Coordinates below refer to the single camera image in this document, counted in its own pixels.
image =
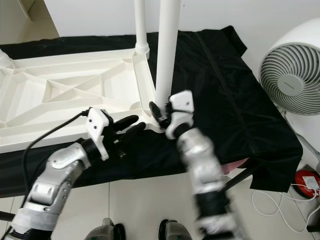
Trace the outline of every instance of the tiled floor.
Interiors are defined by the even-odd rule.
[[[59,37],[54,22],[52,21],[43,0],[36,0],[30,8],[28,14],[32,20],[32,25],[26,31],[22,42],[25,43]]]
[[[250,183],[251,180],[239,183],[230,194],[251,240],[318,240],[306,231],[291,231],[279,214],[265,217],[256,213],[251,203]],[[67,200],[52,240],[84,239],[105,217],[110,217],[114,223],[124,223],[128,240],[156,240],[159,223],[165,218],[183,223],[193,239],[200,240],[194,224],[196,215],[191,193],[187,173],[76,188]],[[280,199],[276,192],[269,194]],[[21,201],[22,197],[0,199],[0,210],[11,209],[15,213]],[[257,195],[255,202],[263,212],[273,213],[276,209],[263,195]],[[282,211],[292,227],[303,228],[305,219],[294,201],[285,199]],[[6,225],[0,221],[0,235]]]

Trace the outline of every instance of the robotic hand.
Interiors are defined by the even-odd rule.
[[[205,234],[205,239],[245,240],[240,221],[232,212],[230,200],[224,191],[225,181],[221,165],[214,154],[214,145],[199,129],[193,126],[193,96],[185,90],[169,98],[165,115],[153,102],[150,102],[153,117],[165,129],[168,139],[177,139],[177,149],[183,163],[191,175],[193,195],[198,207],[197,224]],[[166,223],[160,226],[165,230],[163,239],[169,239],[172,229],[180,228],[179,223]],[[191,239],[188,231],[185,239]]]
[[[105,110],[90,108],[86,121],[89,138],[80,138],[48,158],[45,170],[34,182],[23,207],[17,211],[11,223],[11,232],[4,239],[49,240],[77,178],[96,161],[104,161],[111,155],[123,158],[123,145],[132,141],[137,132],[143,131],[146,124],[141,122],[133,126],[125,133],[125,137],[119,138],[117,132],[128,128],[138,119],[137,115],[132,115],[114,123]],[[112,236],[112,239],[124,239],[120,237],[123,236],[122,229],[106,218],[100,230]]]

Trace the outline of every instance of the black fabric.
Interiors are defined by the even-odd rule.
[[[156,79],[158,33],[148,33],[148,60]],[[133,48],[134,35],[61,37],[2,45],[13,59]],[[233,27],[178,33],[171,93],[188,89],[194,98],[195,125],[211,138],[222,164],[252,158],[260,164],[251,188],[287,192],[302,156],[295,134],[281,117],[241,55],[246,47]],[[64,143],[32,149],[31,172],[48,152]],[[86,170],[75,187],[120,179],[138,179],[185,171],[175,142],[164,134],[144,131],[127,147],[127,159],[110,159]],[[22,151],[0,154],[0,194],[24,193]]]

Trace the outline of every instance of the white plastic bracket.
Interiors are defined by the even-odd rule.
[[[173,113],[171,114],[171,122],[165,131],[165,135],[168,139],[175,139],[174,131],[179,125],[186,123],[191,127],[194,124],[193,112],[195,108],[192,92],[185,90],[174,94],[169,97],[169,102],[171,103]]]
[[[89,137],[99,150],[103,161],[109,158],[109,154],[103,144],[104,136],[102,135],[104,128],[107,126],[109,126],[109,119],[103,112],[99,108],[90,108],[85,127]]]

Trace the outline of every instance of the fan vent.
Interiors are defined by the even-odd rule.
[[[260,82],[283,109],[299,114],[320,113],[320,51],[286,45],[271,51],[260,68]]]

